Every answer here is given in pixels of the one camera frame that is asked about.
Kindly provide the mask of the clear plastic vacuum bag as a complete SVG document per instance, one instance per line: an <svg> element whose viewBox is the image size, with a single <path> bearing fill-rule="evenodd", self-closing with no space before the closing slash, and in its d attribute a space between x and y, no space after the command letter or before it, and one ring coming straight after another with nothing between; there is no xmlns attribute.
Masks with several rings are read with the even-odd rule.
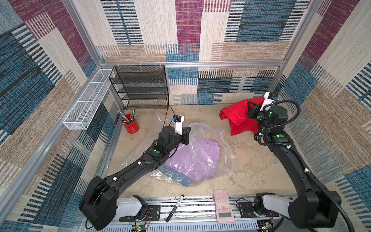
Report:
<svg viewBox="0 0 371 232"><path fill-rule="evenodd" d="M206 122L185 123L191 127L189 145L180 144L171 157L149 176L172 185L195 187L232 172L236 156L223 131Z"/></svg>

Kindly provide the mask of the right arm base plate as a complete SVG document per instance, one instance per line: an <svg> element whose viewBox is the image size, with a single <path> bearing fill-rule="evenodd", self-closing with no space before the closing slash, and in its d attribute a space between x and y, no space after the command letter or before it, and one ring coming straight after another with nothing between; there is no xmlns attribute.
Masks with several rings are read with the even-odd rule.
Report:
<svg viewBox="0 0 371 232"><path fill-rule="evenodd" d="M279 218L279 214L276 212L266 212L263 214L258 214L254 211L251 202L238 202L237 208L240 212L241 218Z"/></svg>

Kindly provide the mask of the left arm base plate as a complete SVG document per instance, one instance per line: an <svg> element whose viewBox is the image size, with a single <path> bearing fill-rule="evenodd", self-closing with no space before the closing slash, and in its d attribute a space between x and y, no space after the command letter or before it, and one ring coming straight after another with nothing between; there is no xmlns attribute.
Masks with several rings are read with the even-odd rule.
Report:
<svg viewBox="0 0 371 232"><path fill-rule="evenodd" d="M159 221L161 214L161 205L148 205L144 213L139 213L134 217L121 217L119 222L134 222L134 221Z"/></svg>

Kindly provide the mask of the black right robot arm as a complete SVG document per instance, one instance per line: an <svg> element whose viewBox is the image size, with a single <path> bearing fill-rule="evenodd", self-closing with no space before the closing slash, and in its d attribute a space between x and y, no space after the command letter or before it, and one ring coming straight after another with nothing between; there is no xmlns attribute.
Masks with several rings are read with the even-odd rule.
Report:
<svg viewBox="0 0 371 232"><path fill-rule="evenodd" d="M297 111L289 119L283 103L293 104ZM294 184L297 198L288 200L272 193L259 193L255 197L254 209L257 213L274 211L292 221L299 229L332 228L337 216L342 215L350 232L354 226L341 207L341 197L330 191L314 175L297 151L293 140L285 132L285 125L295 121L300 113L300 105L291 100L276 101L266 106L249 101L247 117L257 122L256 140L279 159Z"/></svg>

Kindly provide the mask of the lilac trousers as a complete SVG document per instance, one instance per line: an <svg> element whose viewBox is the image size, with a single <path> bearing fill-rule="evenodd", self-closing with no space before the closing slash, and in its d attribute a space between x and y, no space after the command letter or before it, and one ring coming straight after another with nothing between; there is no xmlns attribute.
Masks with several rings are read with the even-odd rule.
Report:
<svg viewBox="0 0 371 232"><path fill-rule="evenodd" d="M201 183L214 178L220 152L218 142L196 137L190 139L188 145L182 146L165 165Z"/></svg>

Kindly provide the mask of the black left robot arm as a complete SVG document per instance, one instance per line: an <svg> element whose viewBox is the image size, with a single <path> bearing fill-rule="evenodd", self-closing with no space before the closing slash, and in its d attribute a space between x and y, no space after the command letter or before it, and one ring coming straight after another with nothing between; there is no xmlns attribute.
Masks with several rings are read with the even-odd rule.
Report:
<svg viewBox="0 0 371 232"><path fill-rule="evenodd" d="M183 127L180 133L175 128L162 128L158 139L142 156L119 172L101 178L94 177L88 184L79 205L79 210L97 231L105 228L114 219L121 194L144 175L158 169L175 153L180 144L189 144L191 127Z"/></svg>

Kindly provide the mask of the red trousers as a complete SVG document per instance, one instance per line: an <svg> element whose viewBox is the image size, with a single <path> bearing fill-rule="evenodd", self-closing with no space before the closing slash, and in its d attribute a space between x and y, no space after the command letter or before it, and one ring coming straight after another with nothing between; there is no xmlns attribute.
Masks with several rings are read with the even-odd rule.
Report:
<svg viewBox="0 0 371 232"><path fill-rule="evenodd" d="M248 113L248 102L251 101L258 105L262 105L264 102L264 97L257 97L253 99L246 99L235 103L233 105L227 106L223 108L220 113L219 117L221 120L228 119L230 128L231 128L231 136L241 134L245 131L253 131L257 132L258 127L253 125L257 122L255 119L250 119L247 117Z"/></svg>

